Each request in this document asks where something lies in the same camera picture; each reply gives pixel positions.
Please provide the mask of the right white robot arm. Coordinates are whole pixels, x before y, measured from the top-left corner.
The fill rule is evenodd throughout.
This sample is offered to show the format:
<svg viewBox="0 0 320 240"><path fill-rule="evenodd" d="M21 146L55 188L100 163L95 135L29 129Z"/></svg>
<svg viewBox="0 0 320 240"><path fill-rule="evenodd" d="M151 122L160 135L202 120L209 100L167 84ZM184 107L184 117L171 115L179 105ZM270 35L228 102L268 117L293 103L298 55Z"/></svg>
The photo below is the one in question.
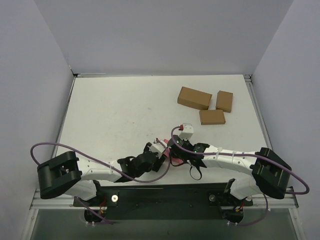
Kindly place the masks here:
<svg viewBox="0 0 320 240"><path fill-rule="evenodd" d="M274 199L283 199L286 194L290 174L278 167L292 168L271 149L262 147L256 152L239 152L215 147L206 143L191 144L174 135L168 146L173 157L181 159L197 170L200 168L221 168L248 175L247 178L232 178L227 191L238 200L265 194ZM277 165L257 156L265 157Z"/></svg>

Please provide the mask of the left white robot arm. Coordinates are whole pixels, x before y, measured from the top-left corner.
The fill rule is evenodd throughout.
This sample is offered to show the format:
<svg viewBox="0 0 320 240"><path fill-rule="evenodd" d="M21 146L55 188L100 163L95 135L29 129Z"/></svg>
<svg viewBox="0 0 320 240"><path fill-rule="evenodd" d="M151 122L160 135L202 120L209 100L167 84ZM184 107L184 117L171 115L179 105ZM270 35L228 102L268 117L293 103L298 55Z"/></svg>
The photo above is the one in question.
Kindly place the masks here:
<svg viewBox="0 0 320 240"><path fill-rule="evenodd" d="M137 156L104 162L73 147L37 166L40 197L53 199L63 194L79 197L90 205L101 203L100 181L141 183L140 177L157 172L169 156L167 144L156 139L148 142Z"/></svg>

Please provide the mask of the pink cardboard box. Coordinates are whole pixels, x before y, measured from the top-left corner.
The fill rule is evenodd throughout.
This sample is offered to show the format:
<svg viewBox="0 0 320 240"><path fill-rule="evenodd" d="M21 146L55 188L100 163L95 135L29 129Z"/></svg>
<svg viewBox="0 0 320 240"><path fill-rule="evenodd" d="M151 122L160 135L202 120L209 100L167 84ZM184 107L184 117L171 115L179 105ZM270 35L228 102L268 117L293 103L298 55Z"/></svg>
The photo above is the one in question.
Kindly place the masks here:
<svg viewBox="0 0 320 240"><path fill-rule="evenodd" d="M161 146L165 146L165 149L160 155L160 160L162 163L170 165L171 167L180 167L184 164L183 160L178 158L174 155L171 146L168 146L169 140L168 139L161 139L160 142L162 143Z"/></svg>

